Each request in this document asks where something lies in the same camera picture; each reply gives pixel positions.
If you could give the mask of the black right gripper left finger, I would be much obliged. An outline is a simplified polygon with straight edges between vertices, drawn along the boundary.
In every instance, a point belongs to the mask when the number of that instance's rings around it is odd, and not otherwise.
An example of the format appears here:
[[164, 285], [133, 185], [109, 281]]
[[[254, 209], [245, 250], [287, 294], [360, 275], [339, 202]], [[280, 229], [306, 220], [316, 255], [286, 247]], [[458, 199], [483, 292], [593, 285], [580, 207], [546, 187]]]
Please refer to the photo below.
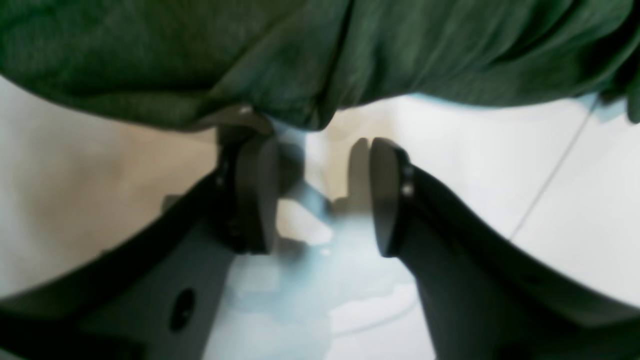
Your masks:
[[134, 237], [1, 300], [3, 360], [200, 360], [238, 255], [267, 255], [274, 136], [224, 146], [215, 169]]

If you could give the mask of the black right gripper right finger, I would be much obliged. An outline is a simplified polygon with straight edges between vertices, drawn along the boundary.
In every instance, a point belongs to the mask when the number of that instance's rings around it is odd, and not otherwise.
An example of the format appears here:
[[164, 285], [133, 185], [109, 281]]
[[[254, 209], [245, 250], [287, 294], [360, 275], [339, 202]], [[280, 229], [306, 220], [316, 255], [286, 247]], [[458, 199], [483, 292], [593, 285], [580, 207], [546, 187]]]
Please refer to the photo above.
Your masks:
[[414, 276], [438, 360], [637, 360], [639, 308], [510, 243], [384, 137], [369, 180], [382, 256]]

